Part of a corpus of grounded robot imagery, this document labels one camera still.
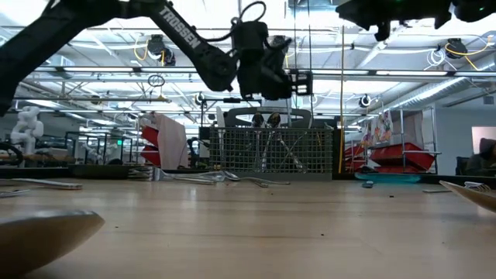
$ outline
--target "cloth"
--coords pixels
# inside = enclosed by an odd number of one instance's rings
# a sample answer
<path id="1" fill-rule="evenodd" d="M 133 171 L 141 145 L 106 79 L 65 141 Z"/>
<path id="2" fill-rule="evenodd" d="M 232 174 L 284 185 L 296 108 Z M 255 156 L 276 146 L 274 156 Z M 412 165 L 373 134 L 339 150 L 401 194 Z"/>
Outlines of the cloth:
<path id="1" fill-rule="evenodd" d="M 158 151 L 162 170 L 177 170 L 188 166 L 188 145 L 186 129 L 180 123 L 161 115 L 154 114 L 158 128 Z"/>
<path id="2" fill-rule="evenodd" d="M 467 175 L 470 176 L 494 176 L 496 174 L 496 157 L 493 149 L 496 146 L 494 139 L 480 139 L 479 154 L 472 155 L 467 163 Z"/>

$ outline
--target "metal basket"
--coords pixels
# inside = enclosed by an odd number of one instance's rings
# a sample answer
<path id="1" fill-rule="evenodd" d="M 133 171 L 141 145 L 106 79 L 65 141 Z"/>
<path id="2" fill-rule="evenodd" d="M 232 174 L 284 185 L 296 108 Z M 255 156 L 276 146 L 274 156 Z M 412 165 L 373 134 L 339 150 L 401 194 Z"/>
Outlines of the metal basket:
<path id="1" fill-rule="evenodd" d="M 237 173 L 332 173 L 331 129 L 211 128 L 210 168 Z"/>

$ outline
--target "wooden plate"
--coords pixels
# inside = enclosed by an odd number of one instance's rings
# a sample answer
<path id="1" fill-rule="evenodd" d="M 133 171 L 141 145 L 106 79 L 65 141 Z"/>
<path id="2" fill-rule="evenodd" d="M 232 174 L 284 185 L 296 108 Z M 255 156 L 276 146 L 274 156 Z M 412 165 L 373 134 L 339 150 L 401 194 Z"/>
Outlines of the wooden plate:
<path id="1" fill-rule="evenodd" d="M 62 257 L 104 223 L 98 214 L 82 210 L 0 219 L 0 277 L 23 275 Z"/>
<path id="2" fill-rule="evenodd" d="M 463 186 L 459 186 L 450 182 L 440 181 L 442 186 L 450 189 L 455 192 L 457 195 L 468 199 L 476 205 L 479 205 L 481 208 L 485 208 L 492 212 L 496 212 L 496 197 L 482 193 L 479 191 L 475 191 L 469 188 L 465 188 Z"/>

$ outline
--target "wooden tabletop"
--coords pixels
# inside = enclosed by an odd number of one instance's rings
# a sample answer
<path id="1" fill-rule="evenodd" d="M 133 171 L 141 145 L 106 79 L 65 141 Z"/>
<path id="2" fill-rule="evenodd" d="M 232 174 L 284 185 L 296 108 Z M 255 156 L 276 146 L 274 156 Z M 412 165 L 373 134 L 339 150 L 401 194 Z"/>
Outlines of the wooden tabletop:
<path id="1" fill-rule="evenodd" d="M 422 193 L 433 186 L 77 182 L 82 191 L 0 199 L 1 216 L 88 209 L 106 220 L 27 278 L 495 276 L 496 214 L 452 193 Z"/>

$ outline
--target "black chair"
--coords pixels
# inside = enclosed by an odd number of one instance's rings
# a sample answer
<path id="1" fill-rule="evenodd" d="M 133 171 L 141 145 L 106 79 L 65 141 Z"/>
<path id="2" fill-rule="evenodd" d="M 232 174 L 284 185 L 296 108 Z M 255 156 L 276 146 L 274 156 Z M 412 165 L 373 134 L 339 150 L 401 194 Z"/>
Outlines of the black chair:
<path id="1" fill-rule="evenodd" d="M 457 157 L 456 158 L 456 175 L 467 175 L 467 164 L 469 158 L 467 157 Z"/>

